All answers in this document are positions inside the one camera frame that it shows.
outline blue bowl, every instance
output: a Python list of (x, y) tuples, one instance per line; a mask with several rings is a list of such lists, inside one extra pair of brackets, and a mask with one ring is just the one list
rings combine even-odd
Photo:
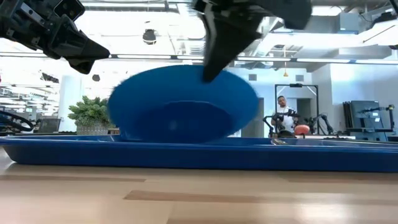
[(134, 75), (108, 101), (111, 120), (126, 140), (200, 143), (239, 131), (256, 115), (251, 85), (222, 71), (203, 83), (201, 65), (175, 65)]

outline plant pot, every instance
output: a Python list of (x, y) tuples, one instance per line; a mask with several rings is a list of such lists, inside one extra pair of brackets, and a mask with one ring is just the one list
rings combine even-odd
[(77, 135), (105, 135), (108, 134), (108, 127), (101, 123), (96, 123), (92, 126), (77, 126)]

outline potted plant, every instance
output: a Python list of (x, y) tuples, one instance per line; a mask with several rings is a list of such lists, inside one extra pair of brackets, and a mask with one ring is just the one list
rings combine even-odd
[(108, 99), (101, 100), (99, 97), (94, 100), (83, 96), (83, 101), (76, 106), (69, 106), (73, 113), (69, 114), (70, 119), (75, 120), (76, 132), (79, 135), (102, 135), (107, 134), (112, 127), (108, 118), (106, 105)]

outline green plant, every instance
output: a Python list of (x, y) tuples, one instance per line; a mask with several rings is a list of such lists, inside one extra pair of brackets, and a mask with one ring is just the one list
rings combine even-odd
[(101, 123), (105, 127), (111, 127), (111, 121), (108, 118), (106, 105), (108, 99), (101, 100), (99, 97), (94, 100), (83, 96), (83, 101), (78, 102), (76, 106), (69, 106), (70, 113), (68, 117), (75, 120), (77, 126), (94, 126)]

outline table surface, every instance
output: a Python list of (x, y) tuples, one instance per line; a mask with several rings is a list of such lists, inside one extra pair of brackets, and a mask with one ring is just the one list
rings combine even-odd
[(0, 149), (4, 224), (396, 224), (398, 174), (24, 166)]

